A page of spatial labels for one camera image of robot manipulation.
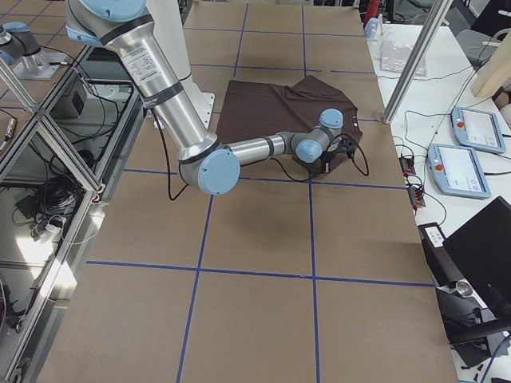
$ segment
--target wire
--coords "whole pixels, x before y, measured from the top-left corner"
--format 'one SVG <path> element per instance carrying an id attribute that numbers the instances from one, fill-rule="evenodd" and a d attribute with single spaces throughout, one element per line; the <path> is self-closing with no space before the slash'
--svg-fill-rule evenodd
<path id="1" fill-rule="evenodd" d="M 3 112 L 5 113 L 7 116 L 10 116 L 12 118 L 16 118 L 14 115 L 10 114 L 9 112 L 7 112 L 5 109 L 0 109 L 0 112 Z"/>
<path id="2" fill-rule="evenodd" d="M 501 173 L 487 173 L 487 172 L 485 172 L 484 174 L 485 174 L 485 176 L 505 176 L 506 174 L 511 174 L 511 171 L 510 172 L 501 172 Z"/>
<path id="3" fill-rule="evenodd" d="M 506 157 L 506 156 L 503 156 L 502 154 L 497 154 L 497 153 L 490 153 L 490 154 L 493 154 L 494 156 L 497 156 L 497 157 L 505 158 L 506 160 L 511 160 L 511 157 Z"/>
<path id="4" fill-rule="evenodd" d="M 447 78 L 447 77 L 449 77 L 449 76 L 454 76 L 455 74 L 459 74 L 459 73 L 464 72 L 464 71 L 466 71 L 467 69 L 470 69 L 470 68 L 472 68 L 472 65 L 467 66 L 466 68 L 460 69 L 460 70 L 458 70 L 457 72 L 453 72 L 453 73 L 446 74 L 445 76 L 442 76 L 442 77 L 415 78 L 415 79 L 414 79 L 414 81 L 443 80 L 444 78 Z M 389 80 L 397 80 L 397 79 L 399 79 L 400 77 L 377 76 L 377 78 L 388 78 Z"/>
<path id="5" fill-rule="evenodd" d="M 284 174 L 286 175 L 287 178 L 289 178 L 291 181 L 295 181 L 295 182 L 307 182 L 308 180 L 310 180 L 312 177 L 311 177 L 311 173 L 309 172 L 309 176 L 306 178 L 306 179 L 303 179 L 303 180 L 299 180 L 295 177 L 293 177 L 292 175 L 290 175 L 286 168 L 284 167 L 284 165 L 282 165 L 282 163 L 277 160 L 276 158 L 270 158 L 271 161 L 275 161 L 277 164 L 279 164 L 280 168 L 282 169 L 282 171 L 284 172 Z"/>
<path id="6" fill-rule="evenodd" d="M 444 210 L 444 218 L 438 224 L 438 226 L 443 225 L 445 223 L 446 219 L 447 219 L 447 209 L 446 209 L 446 206 L 442 202 L 440 202 L 436 197 L 433 197 L 430 193 L 427 193 L 427 192 L 424 191 L 424 194 L 429 196 L 430 198 L 434 199 L 435 201 L 437 201 L 440 204 L 440 206 L 442 207 L 442 209 Z"/>
<path id="7" fill-rule="evenodd" d="M 167 142 L 165 141 L 165 136 L 163 134 L 163 127 L 161 126 L 160 120 L 158 119 L 158 115 L 156 114 L 156 111 L 154 109 L 151 109 L 151 112 L 153 113 L 154 120 L 156 122 L 156 126 L 158 127 L 158 132 L 160 133 L 161 143 L 163 145 L 163 151 L 165 154 L 165 162 L 167 163 L 167 194 L 168 199 L 170 199 L 172 202 L 179 198 L 179 196 L 184 192 L 184 189 L 188 187 L 188 184 L 185 184 L 181 190 L 177 192 L 175 196 L 172 196 L 172 175 L 170 172 L 170 159 L 168 155 L 168 149 L 167 149 Z"/>
<path id="8" fill-rule="evenodd" d="M 504 339 L 502 339 L 502 342 L 499 343 L 499 345 L 497 346 L 497 348 L 495 349 L 495 352 L 493 353 L 492 357 L 489 359 L 489 363 L 488 365 L 486 366 L 486 369 L 485 369 L 485 373 L 483 373 L 482 375 L 482 378 L 481 378 L 481 383 L 485 383 L 485 379 L 486 379 L 486 376 L 488 375 L 489 373 L 489 369 L 490 367 L 492 366 L 493 364 L 493 361 L 495 360 L 495 357 L 497 356 L 499 350 L 501 349 L 501 347 L 509 341 L 509 339 L 511 339 L 511 334 L 509 334 L 507 337 L 505 337 Z"/>
<path id="9" fill-rule="evenodd" d="M 497 93 L 499 93 L 499 92 L 500 92 L 500 93 L 502 93 L 502 92 L 506 92 L 506 91 L 508 90 L 508 88 L 509 88 L 509 87 L 511 87 L 511 85 L 508 85 L 508 86 L 506 86 L 505 88 L 503 88 L 503 89 L 501 89 L 501 90 L 497 91 Z M 475 104 L 471 104 L 471 105 L 469 105 L 469 106 L 466 106 L 466 108 L 467 108 L 467 109 L 468 109 L 468 108 L 473 108 L 474 106 L 479 105 L 479 104 L 482 104 L 483 102 L 485 102 L 485 101 L 487 101 L 487 100 L 489 100 L 489 99 L 493 99 L 493 96 L 487 97 L 487 98 L 485 98 L 485 99 L 484 99 L 484 100 L 482 100 L 482 101 L 478 101 L 478 102 L 476 102 Z"/>
<path id="10" fill-rule="evenodd" d="M 364 159 L 364 164 L 366 166 L 366 171 L 364 172 L 358 165 L 357 163 L 355 162 L 355 153 L 356 153 L 356 149 L 355 149 L 355 152 L 353 152 L 353 155 L 350 156 L 348 155 L 348 158 L 351 158 L 351 163 L 357 168 L 357 170 L 365 177 L 368 177 L 369 176 L 369 163 L 367 162 L 367 157 L 366 157 L 366 153 L 362 150 L 362 148 L 360 148 L 360 145 L 358 144 L 358 142 L 355 140 L 355 138 L 353 138 L 352 136 L 350 136 L 349 134 L 347 133 L 340 133 L 338 134 L 335 138 L 339 138 L 339 137 L 342 137 L 342 136 L 345 136 L 347 137 L 349 140 L 351 140 L 351 142 L 355 145 L 355 147 L 360 151 L 360 154 L 362 154 L 362 158 Z"/>
<path id="11" fill-rule="evenodd" d="M 392 136 L 392 138 L 397 138 L 398 140 L 401 140 L 402 144 L 405 144 L 405 141 L 400 136 Z"/>
<path id="12" fill-rule="evenodd" d="M 423 117 L 443 116 L 443 118 L 445 118 L 445 116 L 450 116 L 450 113 L 423 114 L 423 113 L 415 112 L 414 110 L 407 110 L 407 111 L 405 111 L 405 137 L 404 137 L 404 141 L 408 141 L 411 144 L 417 145 L 419 148 L 423 148 L 427 152 L 428 148 L 426 146 L 423 146 L 423 145 L 421 145 L 421 144 L 419 144 L 417 142 L 414 142 L 414 141 L 412 141 L 412 140 L 410 140 L 408 138 L 408 116 L 407 116 L 408 113 L 417 114 L 417 115 L 423 116 Z"/>
<path id="13" fill-rule="evenodd" d="M 96 234 L 94 234 L 94 235 L 91 235 L 90 237 L 88 237 L 87 239 L 85 239 L 85 240 L 83 240 L 83 241 L 70 243 L 70 245 L 82 245 L 83 243 L 87 243 L 87 242 L 88 242 L 88 241 L 90 241 L 92 238 L 96 237 L 98 234 L 99 234 L 99 232 L 97 232 L 97 233 L 96 233 Z"/>
<path id="14" fill-rule="evenodd" d="M 84 67 L 83 67 L 83 66 L 82 66 L 82 65 L 78 62 L 78 60 L 77 60 L 75 57 L 73 57 L 73 56 L 71 56 L 69 53 L 67 53 L 67 52 L 65 52 L 65 51 L 63 51 L 63 50 L 57 49 L 57 48 L 52 48 L 52 47 L 50 47 L 50 46 L 46 46 L 46 45 L 40 45 L 40 46 L 41 46 L 42 48 L 51 49 L 51 50 L 54 50 L 54 51 L 56 51 L 56 52 L 60 52 L 60 53 L 63 53 L 63 54 L 68 55 L 68 56 L 69 56 L 69 58 L 70 58 L 71 60 L 73 60 L 73 63 L 74 63 L 76 66 L 78 66 L 78 67 L 79 67 L 79 68 L 83 71 L 83 73 L 84 73 L 84 74 L 85 74 L 85 75 L 89 78 L 89 80 L 91 81 L 91 77 L 90 77 L 90 75 L 87 73 L 87 71 L 85 70 L 85 68 L 84 68 Z M 72 69 L 73 69 L 75 72 L 77 72 L 77 74 L 78 74 L 78 76 L 79 76 L 80 78 L 82 78 L 82 75 L 81 75 L 81 74 L 77 71 L 77 69 L 76 69 L 76 68 L 72 67 Z M 105 99 L 104 97 L 99 96 L 99 95 L 98 95 L 98 93 L 99 93 L 99 92 L 97 91 L 97 87 L 96 87 L 96 85 L 95 85 L 94 83 L 92 83 L 92 85 L 93 85 L 94 89 L 96 90 L 96 93 L 94 93 L 94 92 L 93 92 L 93 91 L 89 88 L 89 86 L 88 86 L 87 84 L 89 84 L 89 83 L 86 83 L 86 81 L 84 81 L 84 86 L 85 86 L 85 88 L 89 91 L 89 93 L 91 93 L 93 96 L 95 96 L 95 97 L 97 97 L 97 98 L 98 98 L 98 100 L 99 100 L 99 102 L 100 102 L 100 104 L 101 104 L 101 109 L 103 110 L 103 122 L 101 123 L 101 127 L 100 127 L 100 128 L 96 131 L 96 133 L 95 133 L 95 134 L 98 134 L 98 133 L 99 133 L 99 131 L 100 131 L 100 130 L 101 130 L 101 129 L 105 126 L 105 122 L 106 122 L 106 109 L 105 109 L 105 104 L 103 104 L 103 100 L 107 100 L 108 102 L 114 102 L 114 101 L 112 101 L 112 100 L 108 100 L 108 99 Z M 118 117 L 119 109 L 118 109 L 118 107 L 117 107 L 117 103 L 115 103 L 115 102 L 114 102 L 114 104 L 116 105 L 117 117 Z"/>
<path id="15" fill-rule="evenodd" d="M 410 146 L 407 146 L 407 145 L 404 145 L 404 144 L 396 144 L 394 145 L 396 148 L 407 148 L 408 150 L 410 150 L 411 154 L 409 154 L 408 156 L 411 156 L 411 158 L 415 158 L 415 155 L 414 155 L 414 150 L 410 147 Z"/>

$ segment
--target black cable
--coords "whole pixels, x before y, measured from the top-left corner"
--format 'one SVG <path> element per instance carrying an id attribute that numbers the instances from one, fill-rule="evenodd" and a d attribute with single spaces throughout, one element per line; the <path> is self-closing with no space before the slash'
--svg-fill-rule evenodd
<path id="1" fill-rule="evenodd" d="M 457 72 L 453 72 L 453 73 L 449 73 L 449 74 L 446 74 L 445 76 L 442 76 L 442 77 L 430 77 L 430 78 L 415 78 L 414 81 L 432 81 L 432 80 L 443 80 L 444 78 L 447 78 L 449 76 L 454 76 L 455 74 L 459 74 L 461 72 L 464 72 L 466 71 L 467 69 L 469 68 L 472 68 L 472 65 L 471 66 L 467 66 L 466 68 L 463 68 L 463 69 L 460 69 L 458 70 Z M 399 79 L 400 77 L 388 77 L 388 76 L 377 76 L 377 78 L 387 78 L 389 80 L 397 80 Z"/>
<path id="2" fill-rule="evenodd" d="M 402 154 L 402 149 L 401 149 L 400 156 L 403 156 L 403 157 L 411 156 L 411 159 L 412 159 L 412 160 L 414 160 L 414 158 L 415 158 L 414 150 L 413 150 L 410 146 L 408 146 L 408 145 L 404 145 L 404 144 L 395 144 L 394 146 L 395 146 L 396 148 L 407 148 L 408 150 L 410 150 L 410 154 L 409 154 L 409 155 L 404 156 L 404 155 Z"/>
<path id="3" fill-rule="evenodd" d="M 184 192 L 184 189 L 188 187 L 188 184 L 185 184 L 181 190 L 177 192 L 175 196 L 172 196 L 172 175 L 170 172 L 170 159 L 168 155 L 167 142 L 165 141 L 165 136 L 163 134 L 163 127 L 161 126 L 160 120 L 158 120 L 158 115 L 156 114 L 154 109 L 151 109 L 153 112 L 154 120 L 156 122 L 156 126 L 158 127 L 158 132 L 160 133 L 161 143 L 163 145 L 163 150 L 165 154 L 165 162 L 167 163 L 167 193 L 168 199 L 172 202 L 179 198 L 179 196 Z"/>
<path id="4" fill-rule="evenodd" d="M 511 87 L 511 85 L 506 86 L 505 88 L 501 89 L 499 92 L 500 92 L 500 93 L 502 93 L 502 92 L 506 92 L 506 91 L 508 90 L 508 88 L 509 88 L 509 87 Z M 469 109 L 469 108 L 473 108 L 474 106 L 479 105 L 479 104 L 482 104 L 483 102 L 485 102 L 485 101 L 487 101 L 487 100 L 489 100 L 489 99 L 493 98 L 493 96 L 487 97 L 487 98 L 485 98 L 485 99 L 484 99 L 484 100 L 482 100 L 482 101 L 478 101 L 478 102 L 476 102 L 475 104 L 471 104 L 471 105 L 469 105 L 469 106 L 466 106 L 466 108 L 467 108 L 467 109 Z"/>
<path id="5" fill-rule="evenodd" d="M 191 76 L 192 76 L 192 72 L 190 72 L 190 73 L 188 74 L 188 76 L 185 76 L 185 77 L 183 77 L 183 78 L 180 78 L 180 79 L 179 79 L 179 81 L 188 80 Z"/>
<path id="6" fill-rule="evenodd" d="M 304 179 L 304 180 L 298 180 L 298 179 L 296 179 L 295 177 L 293 177 L 292 175 L 290 175 L 290 174 L 287 172 L 286 168 L 284 167 L 284 165 L 282 165 L 282 163 L 281 163 L 279 160 L 277 160 L 276 158 L 270 158 L 270 160 L 275 161 L 277 164 L 279 164 L 279 166 L 280 166 L 280 168 L 282 169 L 282 171 L 284 172 L 284 174 L 285 174 L 285 175 L 287 176 L 287 178 L 289 178 L 291 181 L 295 181 L 295 182 L 307 182 L 308 180 L 310 180 L 310 179 L 311 179 L 311 173 L 309 172 L 309 176 L 308 176 L 306 179 Z"/>
<path id="7" fill-rule="evenodd" d="M 259 164 L 261 162 L 264 162 L 268 160 L 268 158 L 265 158 L 264 160 L 257 160 L 257 161 L 253 161 L 253 162 L 249 162 L 248 164 L 243 164 L 243 165 L 240 165 L 242 168 L 244 168 L 245 166 L 250 166 L 250 165 L 255 165 L 255 164 Z"/>
<path id="8" fill-rule="evenodd" d="M 494 156 L 497 156 L 497 157 L 505 158 L 506 160 L 511 160 L 511 157 L 506 157 L 506 156 L 503 156 L 502 154 L 498 154 L 498 153 L 490 153 L 490 154 L 493 154 Z"/>
<path id="9" fill-rule="evenodd" d="M 347 133 L 340 133 L 338 134 L 335 138 L 338 138 L 338 137 L 341 137 L 341 136 L 345 136 L 347 137 L 349 140 L 351 140 L 353 142 L 353 144 L 355 145 L 355 147 L 360 151 L 360 154 L 362 154 L 362 158 L 364 159 L 364 164 L 366 165 L 366 171 L 364 172 L 358 165 L 357 163 L 355 162 L 355 153 L 356 153 L 356 149 L 355 151 L 353 152 L 353 155 L 350 156 L 348 155 L 348 158 L 351 158 L 351 162 L 353 163 L 353 165 L 357 168 L 357 170 L 365 177 L 368 177 L 369 176 L 369 163 L 367 162 L 367 157 L 366 157 L 366 153 L 362 150 L 362 148 L 360 147 L 360 145 L 358 144 L 358 142 L 355 140 L 355 138 L 353 138 L 352 136 L 350 136 L 349 134 Z"/>
<path id="10" fill-rule="evenodd" d="M 12 118 L 16 118 L 15 116 L 13 116 L 12 114 L 10 114 L 9 112 L 7 112 L 7 111 L 6 111 L 6 110 L 4 110 L 4 109 L 0 109 L 0 112 L 5 113 L 7 116 L 10 116 L 10 117 L 12 117 Z"/>
<path id="11" fill-rule="evenodd" d="M 447 219 L 447 209 L 446 209 L 446 206 L 445 206 L 442 202 L 440 202 L 437 198 L 433 197 L 430 193 L 427 193 L 427 192 L 425 192 L 425 191 L 424 191 L 424 194 L 425 194 L 425 195 L 427 195 L 427 196 L 429 196 L 430 198 L 434 199 L 435 201 L 437 201 L 437 202 L 440 204 L 440 206 L 442 207 L 442 209 L 444 210 L 444 218 L 443 218 L 443 220 L 442 220 L 442 221 L 438 224 L 438 226 L 443 225 L 443 224 L 444 224 L 444 222 L 445 222 L 445 221 L 446 221 L 446 219 Z"/>
<path id="12" fill-rule="evenodd" d="M 511 174 L 511 171 L 510 172 L 501 172 L 501 173 L 488 173 L 488 172 L 484 172 L 485 176 L 505 176 L 507 174 Z"/>

